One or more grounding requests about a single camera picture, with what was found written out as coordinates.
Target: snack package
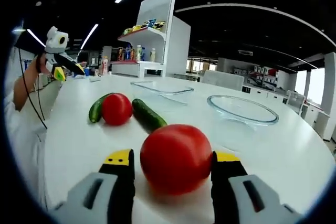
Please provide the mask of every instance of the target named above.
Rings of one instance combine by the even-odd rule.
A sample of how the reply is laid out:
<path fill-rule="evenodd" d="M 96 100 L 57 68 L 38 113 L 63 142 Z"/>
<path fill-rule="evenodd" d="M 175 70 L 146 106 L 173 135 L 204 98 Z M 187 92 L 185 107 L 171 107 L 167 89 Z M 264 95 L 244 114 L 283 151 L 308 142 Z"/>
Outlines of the snack package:
<path fill-rule="evenodd" d="M 156 18 L 155 19 L 146 20 L 141 27 L 142 28 L 143 27 L 153 27 L 154 24 L 155 24 L 155 22 L 156 22 Z"/>
<path fill-rule="evenodd" d="M 133 26 L 133 31 L 137 31 L 141 28 L 142 26 L 141 25 L 136 25 L 136 26 Z"/>
<path fill-rule="evenodd" d="M 156 29 L 156 30 L 161 30 L 161 28 L 164 26 L 164 24 L 166 24 L 165 21 L 156 22 L 153 25 L 153 28 Z"/>
<path fill-rule="evenodd" d="M 123 35 L 129 34 L 133 31 L 133 28 L 126 28 L 125 31 L 122 33 Z"/>

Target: white table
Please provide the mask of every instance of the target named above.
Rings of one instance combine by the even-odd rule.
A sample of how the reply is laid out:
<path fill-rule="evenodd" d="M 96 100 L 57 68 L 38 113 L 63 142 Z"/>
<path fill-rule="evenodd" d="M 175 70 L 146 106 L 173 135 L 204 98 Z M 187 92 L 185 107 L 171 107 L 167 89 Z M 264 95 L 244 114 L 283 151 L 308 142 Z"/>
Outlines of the white table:
<path fill-rule="evenodd" d="M 132 148 L 136 187 L 134 224 L 213 223 L 210 179 L 186 196 L 160 199 L 152 196 L 139 160 L 140 148 L 147 134 L 133 117 L 120 127 L 104 126 L 101 122 L 88 124 L 88 111 L 97 98 L 109 92 L 120 92 L 132 100 L 130 82 L 137 80 L 140 79 L 104 76 L 98 82 L 89 82 L 86 78 L 64 83 L 50 116 L 45 146 L 45 176 L 51 203 L 56 205 L 66 200 L 69 189 L 89 173 L 97 172 L 110 153 Z M 218 129 L 214 129 L 212 120 L 207 119 L 213 111 L 206 98 L 223 94 L 258 99 L 251 94 L 205 83 L 175 78 L 165 80 L 195 90 L 190 94 L 192 99 L 188 106 L 161 115 L 168 123 L 188 123 L 198 127 L 212 142 L 213 150 L 225 149 L 213 141 Z M 251 143 L 244 140 L 248 149 L 237 155 L 247 173 L 258 175 L 271 186 L 279 194 L 281 203 L 305 213 L 323 191 L 335 168 L 335 161 L 318 134 L 294 111 L 278 102 L 265 100 L 263 104 L 279 115 L 279 122 L 258 129 Z M 241 137 L 239 132 L 237 135 L 221 133 L 223 138 L 238 140 Z"/>

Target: green cucumber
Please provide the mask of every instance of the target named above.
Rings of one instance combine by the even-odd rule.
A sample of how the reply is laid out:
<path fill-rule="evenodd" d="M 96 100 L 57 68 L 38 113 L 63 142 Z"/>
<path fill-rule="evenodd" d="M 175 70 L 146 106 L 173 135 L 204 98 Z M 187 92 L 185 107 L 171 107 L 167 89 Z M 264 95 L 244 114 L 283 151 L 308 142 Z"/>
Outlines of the green cucumber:
<path fill-rule="evenodd" d="M 166 126 L 166 121 L 148 107 L 142 100 L 134 99 L 132 101 L 133 114 L 140 124 L 150 132 Z"/>
<path fill-rule="evenodd" d="M 89 111 L 89 120 L 91 123 L 97 123 L 101 119 L 101 105 L 104 99 L 113 93 L 106 94 L 99 98 L 90 108 Z"/>

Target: red tomato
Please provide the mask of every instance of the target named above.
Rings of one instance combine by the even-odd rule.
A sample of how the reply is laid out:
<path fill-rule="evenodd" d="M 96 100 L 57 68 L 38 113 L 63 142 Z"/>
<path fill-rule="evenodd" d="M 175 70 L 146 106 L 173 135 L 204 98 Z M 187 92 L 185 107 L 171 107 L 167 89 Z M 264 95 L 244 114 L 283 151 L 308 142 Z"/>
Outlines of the red tomato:
<path fill-rule="evenodd" d="M 111 94 L 104 99 L 101 105 L 101 115 L 110 125 L 122 125 L 132 114 L 132 104 L 123 94 Z"/>
<path fill-rule="evenodd" d="M 211 171 L 212 150 L 206 136 L 190 125 L 157 129 L 142 144 L 140 163 L 154 190 L 181 195 L 199 188 Z"/>

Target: chair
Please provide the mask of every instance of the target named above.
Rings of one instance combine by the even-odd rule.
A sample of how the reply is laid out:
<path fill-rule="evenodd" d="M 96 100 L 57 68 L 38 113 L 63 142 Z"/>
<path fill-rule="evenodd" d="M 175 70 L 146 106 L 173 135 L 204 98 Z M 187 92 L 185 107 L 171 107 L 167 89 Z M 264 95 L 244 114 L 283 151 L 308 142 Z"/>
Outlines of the chair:
<path fill-rule="evenodd" d="M 206 70 L 201 82 L 241 91 L 244 77 L 231 73 Z"/>
<path fill-rule="evenodd" d="M 298 115 L 301 115 L 303 103 L 306 97 L 294 91 L 288 91 L 288 99 L 286 105 L 294 110 Z"/>

